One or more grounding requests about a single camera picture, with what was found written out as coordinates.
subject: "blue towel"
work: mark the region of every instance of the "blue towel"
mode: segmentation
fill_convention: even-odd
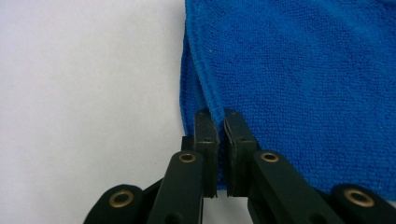
[[[396,1],[187,0],[180,107],[239,111],[314,188],[396,200]]]

